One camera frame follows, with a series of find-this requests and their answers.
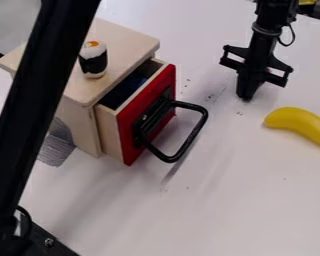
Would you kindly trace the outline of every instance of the drawer front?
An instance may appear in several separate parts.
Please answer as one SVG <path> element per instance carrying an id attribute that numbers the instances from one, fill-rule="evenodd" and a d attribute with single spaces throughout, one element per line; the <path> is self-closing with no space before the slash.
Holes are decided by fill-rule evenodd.
<path id="1" fill-rule="evenodd" d="M 174 65 L 168 65 L 152 82 L 150 82 L 129 104 L 117 115 L 120 145 L 123 162 L 131 165 L 144 150 L 137 148 L 133 137 L 133 123 L 139 119 L 143 112 L 158 99 L 166 89 L 170 88 L 171 98 L 175 99 L 176 72 Z M 174 116 L 169 112 L 149 136 L 152 140 L 165 127 Z"/>

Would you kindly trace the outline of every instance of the toy banana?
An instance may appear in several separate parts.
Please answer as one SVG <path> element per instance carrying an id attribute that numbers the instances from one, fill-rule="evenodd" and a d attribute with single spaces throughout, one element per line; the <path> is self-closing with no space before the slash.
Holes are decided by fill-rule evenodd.
<path id="1" fill-rule="evenodd" d="M 294 107 L 279 108 L 270 113 L 264 123 L 269 128 L 294 131 L 320 145 L 320 117 L 309 111 Z"/>

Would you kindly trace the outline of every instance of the black pole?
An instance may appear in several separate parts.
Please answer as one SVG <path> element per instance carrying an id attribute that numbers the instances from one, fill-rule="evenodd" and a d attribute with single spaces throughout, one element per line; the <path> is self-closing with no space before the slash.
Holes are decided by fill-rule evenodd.
<path id="1" fill-rule="evenodd" d="M 43 2 L 0 117 L 1 231 L 12 223 L 99 2 Z"/>

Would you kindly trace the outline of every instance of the white table surface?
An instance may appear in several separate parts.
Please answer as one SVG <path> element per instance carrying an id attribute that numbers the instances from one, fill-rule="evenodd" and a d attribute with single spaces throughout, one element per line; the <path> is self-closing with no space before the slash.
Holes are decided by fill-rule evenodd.
<path id="1" fill-rule="evenodd" d="M 37 162 L 21 201 L 34 220 L 83 256 L 320 256 L 320 147 L 262 127 L 277 107 L 320 115 L 320 21 L 299 16 L 296 43 L 278 46 L 295 68 L 288 87 L 265 84 L 246 104 L 236 73 L 218 62 L 224 44 L 249 43 L 254 9 L 243 0 L 103 1 L 98 16 L 161 40 L 157 57 L 177 65 L 179 98 L 210 119 L 174 165 L 145 152 L 128 168 L 80 150 L 59 168 Z M 0 69 L 1 105 L 10 82 Z M 174 152 L 191 118 L 179 112 L 157 145 Z"/>

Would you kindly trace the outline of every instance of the black drawer handle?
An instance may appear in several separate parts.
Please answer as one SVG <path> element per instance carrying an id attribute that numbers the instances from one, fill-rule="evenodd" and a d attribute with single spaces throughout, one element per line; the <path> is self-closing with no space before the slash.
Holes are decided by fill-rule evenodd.
<path id="1" fill-rule="evenodd" d="M 177 153 L 175 153 L 173 156 L 167 156 L 164 153 L 162 153 L 151 142 L 147 140 L 147 135 L 145 131 L 143 131 L 142 129 L 140 129 L 138 132 L 138 139 L 150 152 L 152 152 L 160 160 L 166 163 L 174 163 L 174 162 L 177 162 L 185 154 L 188 148 L 191 146 L 192 142 L 197 137 L 198 133 L 206 123 L 209 113 L 204 107 L 191 104 L 191 103 L 169 100 L 168 104 L 169 104 L 168 110 L 172 108 L 185 108 L 185 109 L 193 110 L 202 114 L 201 119 L 199 120 L 197 125 L 194 127 L 190 135 L 187 137 L 183 145 L 179 148 Z"/>

